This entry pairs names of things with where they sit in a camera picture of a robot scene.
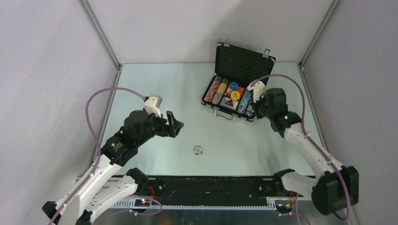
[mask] perforated metal strip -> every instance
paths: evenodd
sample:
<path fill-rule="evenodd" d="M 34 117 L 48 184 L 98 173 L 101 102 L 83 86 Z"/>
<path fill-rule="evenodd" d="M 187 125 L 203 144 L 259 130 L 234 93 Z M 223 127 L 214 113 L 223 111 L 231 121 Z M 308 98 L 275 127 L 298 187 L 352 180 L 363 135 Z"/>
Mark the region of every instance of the perforated metal strip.
<path fill-rule="evenodd" d="M 146 206 L 135 206 L 133 198 L 126 198 L 118 201 L 112 209 L 146 209 Z M 268 206 L 185 206 L 185 205 L 163 205 L 164 209 L 169 210 L 276 210 L 275 201 L 267 200 Z M 158 205 L 151 205 L 151 209 L 158 209 Z"/>

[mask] case lid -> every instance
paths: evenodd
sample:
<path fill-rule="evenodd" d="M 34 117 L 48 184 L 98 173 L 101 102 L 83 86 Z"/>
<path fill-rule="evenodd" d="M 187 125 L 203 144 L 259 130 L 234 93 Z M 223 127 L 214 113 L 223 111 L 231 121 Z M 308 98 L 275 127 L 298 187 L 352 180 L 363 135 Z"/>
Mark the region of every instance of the case lid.
<path fill-rule="evenodd" d="M 220 42 L 215 55 L 215 72 L 250 83 L 271 74 L 275 57 Z"/>

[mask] silver handle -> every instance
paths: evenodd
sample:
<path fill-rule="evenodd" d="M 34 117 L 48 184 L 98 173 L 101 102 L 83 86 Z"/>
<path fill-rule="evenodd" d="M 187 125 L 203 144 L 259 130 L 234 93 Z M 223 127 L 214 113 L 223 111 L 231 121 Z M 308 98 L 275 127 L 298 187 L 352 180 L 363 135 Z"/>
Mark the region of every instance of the silver handle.
<path fill-rule="evenodd" d="M 221 119 L 228 120 L 229 122 L 232 122 L 232 121 L 234 121 L 234 119 L 235 119 L 235 116 L 232 116 L 232 119 L 228 119 L 227 117 L 223 117 L 223 116 L 217 115 L 217 109 L 214 109 L 214 115 L 215 115 L 216 117 L 220 117 Z"/>

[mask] robotic arm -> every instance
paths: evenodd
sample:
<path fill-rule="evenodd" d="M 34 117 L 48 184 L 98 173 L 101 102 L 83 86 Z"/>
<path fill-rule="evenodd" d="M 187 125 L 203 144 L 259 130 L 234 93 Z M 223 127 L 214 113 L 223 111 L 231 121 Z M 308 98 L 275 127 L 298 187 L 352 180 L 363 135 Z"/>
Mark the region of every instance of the robotic arm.
<path fill-rule="evenodd" d="M 277 188 L 311 197 L 315 207 L 323 215 L 341 210 L 346 207 L 346 200 L 334 165 L 347 186 L 351 205 L 358 203 L 358 171 L 353 166 L 344 167 L 322 146 L 315 147 L 310 134 L 303 132 L 301 118 L 295 112 L 288 111 L 283 89 L 267 90 L 262 81 L 254 81 L 248 86 L 248 90 L 253 94 L 250 106 L 256 118 L 269 119 L 272 129 L 297 148 L 315 174 L 315 178 L 310 178 L 292 169 L 277 172 L 274 174 Z"/>
<path fill-rule="evenodd" d="M 133 193 L 143 193 L 146 189 L 145 182 L 148 177 L 139 169 L 130 169 L 123 178 L 104 192 L 95 195 L 101 187 L 117 173 L 133 156 L 138 153 L 138 147 L 153 138 L 155 135 L 161 137 L 176 137 L 181 128 L 182 122 L 174 118 L 172 112 L 167 111 L 167 119 L 161 115 L 159 106 L 162 98 L 157 95 L 150 95 L 144 102 L 143 110 L 135 110 L 124 120 L 124 126 L 110 137 L 101 148 L 101 157 L 95 173 L 91 173 L 96 165 L 93 162 L 89 170 L 82 176 L 80 181 L 57 202 L 46 202 L 42 210 L 51 219 L 57 210 L 64 204 L 69 195 L 79 196 L 80 204 L 77 224 L 91 224 L 106 209 L 114 205 L 124 197 Z M 78 190 L 81 183 L 89 177 L 89 180 Z M 55 219 L 57 224 L 64 215 L 68 204 Z"/>

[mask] white table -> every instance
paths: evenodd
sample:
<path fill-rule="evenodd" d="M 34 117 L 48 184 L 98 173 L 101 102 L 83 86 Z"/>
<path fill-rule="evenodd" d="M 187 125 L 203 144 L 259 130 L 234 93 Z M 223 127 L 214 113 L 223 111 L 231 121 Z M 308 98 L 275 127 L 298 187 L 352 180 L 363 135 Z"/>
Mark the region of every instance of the white table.
<path fill-rule="evenodd" d="M 272 73 L 290 76 L 304 89 L 296 63 L 277 62 Z M 118 87 L 146 96 L 160 95 L 161 113 L 172 111 L 185 126 L 177 138 L 156 136 L 149 140 L 118 175 L 134 167 L 147 175 L 265 176 L 286 168 L 313 175 L 299 152 L 272 130 L 267 119 L 228 122 L 215 117 L 213 109 L 201 105 L 200 99 L 213 75 L 214 63 L 123 65 Z M 301 98 L 293 83 L 271 77 L 267 87 L 283 88 L 289 110 L 301 115 Z M 102 145 L 119 130 L 131 111 L 142 108 L 142 99 L 117 91 Z M 305 123 L 315 141 L 321 143 L 307 98 Z M 197 145 L 203 148 L 199 156 L 193 151 Z"/>

